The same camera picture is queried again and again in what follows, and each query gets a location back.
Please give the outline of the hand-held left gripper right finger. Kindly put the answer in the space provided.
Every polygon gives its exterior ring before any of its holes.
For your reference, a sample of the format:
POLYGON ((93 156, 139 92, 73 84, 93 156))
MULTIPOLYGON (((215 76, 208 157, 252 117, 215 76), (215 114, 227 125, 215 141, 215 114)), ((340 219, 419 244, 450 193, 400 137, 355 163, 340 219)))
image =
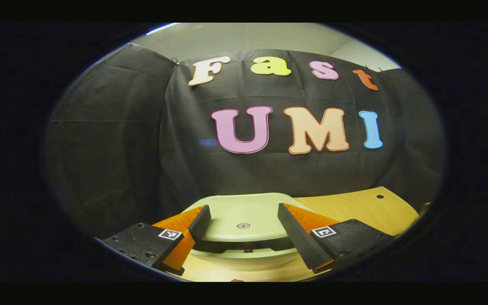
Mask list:
POLYGON ((395 239, 360 220, 339 222, 284 202, 278 205, 277 217, 306 267, 314 273, 344 270, 395 239))

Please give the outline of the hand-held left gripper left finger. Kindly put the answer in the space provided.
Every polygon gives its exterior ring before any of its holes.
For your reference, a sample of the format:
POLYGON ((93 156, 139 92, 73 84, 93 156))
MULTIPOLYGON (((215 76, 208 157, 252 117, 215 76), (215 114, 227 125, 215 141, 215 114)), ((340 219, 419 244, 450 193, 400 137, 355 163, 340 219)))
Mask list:
POLYGON ((101 242, 150 268, 182 275, 184 262, 210 222, 211 210, 203 205, 155 224, 133 224, 101 242))

